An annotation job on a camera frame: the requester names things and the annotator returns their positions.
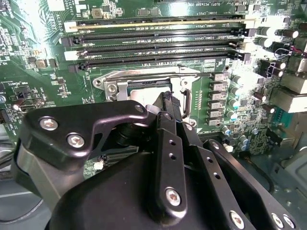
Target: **motherboard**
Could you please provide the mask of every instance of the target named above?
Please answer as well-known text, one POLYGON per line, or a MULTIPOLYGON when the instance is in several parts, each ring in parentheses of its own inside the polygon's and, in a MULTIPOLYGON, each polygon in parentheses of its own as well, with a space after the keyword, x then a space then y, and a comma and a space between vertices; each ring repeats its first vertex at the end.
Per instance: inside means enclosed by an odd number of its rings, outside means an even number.
POLYGON ((0 122, 16 143, 33 109, 146 106, 171 91, 200 138, 234 155, 292 145, 286 128, 307 111, 305 10, 301 0, 0 0, 0 122))

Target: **silver screw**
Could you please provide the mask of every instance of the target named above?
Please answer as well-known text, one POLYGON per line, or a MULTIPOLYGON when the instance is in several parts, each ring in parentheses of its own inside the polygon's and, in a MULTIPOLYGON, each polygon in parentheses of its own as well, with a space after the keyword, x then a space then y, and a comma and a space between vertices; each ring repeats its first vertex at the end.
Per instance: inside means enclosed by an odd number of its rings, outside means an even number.
POLYGON ((283 218, 284 218, 284 220, 286 221, 286 223, 287 223, 288 225, 290 225, 290 227, 291 227, 292 229, 295 229, 295 225, 294 225, 294 223, 292 222, 292 220, 291 220, 289 217, 287 217, 286 215, 284 215, 283 218))
POLYGON ((96 86, 101 86, 101 81, 100 80, 95 81, 95 85, 96 86))
POLYGON ((213 145, 217 150, 220 149, 220 147, 219 147, 215 142, 212 142, 212 145, 213 145))
POLYGON ((48 130, 48 131, 55 130, 59 127, 58 123, 51 118, 41 119, 39 124, 43 129, 48 130))
POLYGON ((67 137, 67 142, 75 148, 81 148, 85 143, 84 139, 78 134, 69 135, 67 137))
POLYGON ((6 98, 3 95, 0 95, 0 103, 5 103, 6 102, 6 98))
POLYGON ((180 196, 178 192, 176 192, 174 189, 168 188, 165 194, 166 194, 167 200, 172 206, 180 205, 180 202, 181 202, 180 196))
POLYGON ((192 131, 192 130, 193 130, 193 127, 192 127, 192 126, 190 126, 189 124, 186 124, 186 127, 187 127, 187 129, 188 129, 188 130, 190 130, 190 131, 192 131))
POLYGON ((275 223, 277 224, 277 226, 282 229, 283 228, 283 223, 279 219, 279 217, 276 214, 274 214, 274 213, 272 213, 272 217, 273 217, 273 220, 275 221, 275 223))
POLYGON ((238 227, 238 229, 244 228, 243 219, 235 211, 230 211, 230 218, 232 222, 238 227))
POLYGON ((257 135, 259 133, 259 130, 255 128, 251 131, 251 133, 254 135, 257 135))
POLYGON ((111 93, 115 93, 117 91, 117 87, 114 84, 110 84, 108 85, 107 90, 111 93))
POLYGON ((142 107, 140 107, 138 104, 135 105, 134 107, 135 107, 135 109, 136 109, 137 111, 139 111, 140 113, 144 113, 144 110, 143 110, 142 107))

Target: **black metal arm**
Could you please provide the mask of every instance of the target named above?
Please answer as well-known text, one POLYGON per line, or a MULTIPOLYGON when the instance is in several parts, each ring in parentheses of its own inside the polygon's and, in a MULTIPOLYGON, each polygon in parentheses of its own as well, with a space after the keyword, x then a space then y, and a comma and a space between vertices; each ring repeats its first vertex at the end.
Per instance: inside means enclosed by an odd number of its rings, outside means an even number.
POLYGON ((295 219, 215 140, 204 144, 160 95, 149 112, 135 101, 29 112, 12 170, 53 211, 49 230, 297 229, 295 219), (88 180, 99 147, 140 152, 88 180))

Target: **wire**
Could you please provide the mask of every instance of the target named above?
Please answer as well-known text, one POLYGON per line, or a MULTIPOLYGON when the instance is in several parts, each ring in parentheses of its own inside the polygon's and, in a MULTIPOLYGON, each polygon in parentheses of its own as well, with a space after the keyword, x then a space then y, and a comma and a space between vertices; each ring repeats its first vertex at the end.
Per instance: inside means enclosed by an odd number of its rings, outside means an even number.
POLYGON ((268 192, 272 194, 275 191, 275 186, 273 180, 261 169, 259 168, 254 162, 251 161, 250 157, 244 157, 244 159, 262 176, 264 177, 269 183, 268 192))
POLYGON ((13 223, 17 223, 19 221, 22 221, 24 219, 26 219, 27 217, 29 217, 30 215, 32 215, 43 203, 43 200, 40 200, 39 203, 37 205, 34 206, 34 208, 32 208, 30 211, 28 211, 26 214, 15 218, 15 219, 10 219, 10 220, 0 220, 0 224, 13 224, 13 223))

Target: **capacitor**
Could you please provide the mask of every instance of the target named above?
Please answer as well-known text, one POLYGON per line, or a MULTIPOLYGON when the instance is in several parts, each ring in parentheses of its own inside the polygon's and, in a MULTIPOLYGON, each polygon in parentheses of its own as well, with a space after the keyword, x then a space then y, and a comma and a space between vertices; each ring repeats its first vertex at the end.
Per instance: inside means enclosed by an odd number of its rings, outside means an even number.
POLYGON ((279 68, 279 69, 284 69, 284 68, 286 68, 286 63, 281 62, 281 61, 276 61, 275 62, 275 67, 279 68))
POLYGON ((243 78, 240 77, 239 75, 235 75, 233 78, 232 78, 232 81, 237 83, 238 85, 243 85, 243 78))
POLYGON ((227 117, 230 118, 230 120, 235 121, 238 118, 238 115, 234 111, 229 111, 227 113, 227 117))
POLYGON ((232 106, 234 109, 237 109, 240 107, 240 102, 238 102, 235 98, 232 98, 229 100, 229 105, 232 106))
POLYGON ((263 94, 259 93, 259 92, 254 92, 254 97, 256 97, 257 99, 261 100, 261 101, 265 101, 267 99, 266 96, 264 96, 263 94))
POLYGON ((20 106, 24 104, 24 99, 19 99, 13 104, 13 109, 19 111, 20 106))
POLYGON ((247 145, 243 145, 242 143, 239 143, 239 147, 242 151, 245 151, 247 149, 247 145))
POLYGON ((280 69, 274 68, 272 74, 277 77, 281 77, 283 75, 283 72, 280 69))
POLYGON ((273 114, 275 112, 275 108, 272 105, 264 104, 262 108, 267 111, 269 114, 273 114))
POLYGON ((242 135, 239 138, 239 141, 243 144, 243 145, 247 145, 249 143, 249 140, 246 138, 246 136, 242 135))
POLYGON ((283 36, 283 37, 289 37, 289 38, 297 38, 298 31, 297 30, 279 30, 278 35, 283 36))
POLYGON ((272 36, 275 36, 275 32, 276 32, 276 29, 272 28, 272 27, 260 27, 258 29, 258 32, 260 35, 263 35, 263 36, 268 36, 268 37, 272 37, 272 36))
POLYGON ((6 102, 6 98, 3 95, 0 95, 0 103, 5 103, 6 102))
POLYGON ((273 44, 273 40, 271 40, 270 38, 262 37, 257 41, 257 44, 259 46, 268 48, 273 44))
POLYGON ((224 126, 224 127, 222 128, 222 132, 223 132, 225 135, 227 135, 227 136, 229 136, 229 135, 231 134, 231 131, 230 131, 230 129, 229 129, 227 126, 224 126))
POLYGON ((307 23, 300 23, 297 28, 299 30, 307 30, 307 23))
POLYGON ((233 93, 235 96, 240 96, 241 93, 242 93, 242 90, 238 87, 233 87, 231 90, 230 90, 231 93, 233 93))

